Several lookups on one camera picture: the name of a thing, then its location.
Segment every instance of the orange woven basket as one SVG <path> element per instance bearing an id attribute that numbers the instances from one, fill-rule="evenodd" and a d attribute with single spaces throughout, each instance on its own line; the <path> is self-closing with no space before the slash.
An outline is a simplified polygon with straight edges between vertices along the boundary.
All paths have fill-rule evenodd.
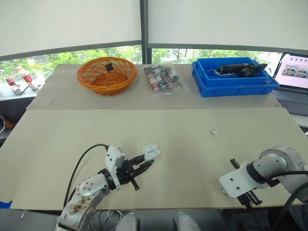
<path id="1" fill-rule="evenodd" d="M 116 57 L 101 57 L 79 68 L 78 82 L 101 95 L 115 95 L 124 91 L 137 77 L 136 66 Z"/>

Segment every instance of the blue tape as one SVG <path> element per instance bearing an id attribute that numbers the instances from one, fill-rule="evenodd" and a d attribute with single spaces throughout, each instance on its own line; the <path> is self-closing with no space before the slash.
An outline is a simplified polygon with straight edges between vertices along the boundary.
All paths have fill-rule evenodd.
<path id="1" fill-rule="evenodd" d="M 9 203 L 5 203 L 5 202 L 0 201 L 0 208 L 10 208 L 12 202 L 13 201 L 10 201 Z"/>

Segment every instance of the black tag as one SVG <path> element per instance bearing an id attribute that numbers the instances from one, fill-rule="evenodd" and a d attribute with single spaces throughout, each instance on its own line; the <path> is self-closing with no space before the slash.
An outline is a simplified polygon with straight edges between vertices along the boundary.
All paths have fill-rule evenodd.
<path id="1" fill-rule="evenodd" d="M 107 70 L 107 71 L 112 71 L 112 70 L 114 69 L 114 67 L 112 66 L 112 64 L 107 64 L 107 65 L 105 65 L 105 67 L 106 67 L 106 70 Z"/>

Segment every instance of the laptop screen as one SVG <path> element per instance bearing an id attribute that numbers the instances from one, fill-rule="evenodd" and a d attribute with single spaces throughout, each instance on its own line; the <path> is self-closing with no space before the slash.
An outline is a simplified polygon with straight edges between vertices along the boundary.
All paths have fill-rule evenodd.
<path id="1" fill-rule="evenodd" d="M 274 78 L 281 87 L 308 90 L 308 56 L 283 53 Z"/>

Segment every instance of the blue plastic bin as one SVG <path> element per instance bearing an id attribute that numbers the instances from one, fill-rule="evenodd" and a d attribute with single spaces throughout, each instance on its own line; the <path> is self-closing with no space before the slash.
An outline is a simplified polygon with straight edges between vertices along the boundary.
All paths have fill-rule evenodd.
<path id="1" fill-rule="evenodd" d="M 205 85 L 205 78 L 197 62 L 192 63 L 192 75 L 197 83 L 202 97 L 231 96 L 231 95 L 266 95 L 274 88 L 279 87 L 279 83 L 269 76 L 263 85 L 238 85 L 223 87 L 208 87 Z"/>
<path id="2" fill-rule="evenodd" d="M 201 75 L 204 76 L 205 84 L 208 87 L 238 86 L 238 85 L 262 85 L 270 77 L 266 71 L 260 71 L 256 77 L 237 77 L 234 75 L 217 75 L 215 71 L 221 65 L 230 64 L 255 64 L 259 63 L 248 57 L 238 58 L 208 58 L 197 59 L 196 68 L 200 69 Z"/>

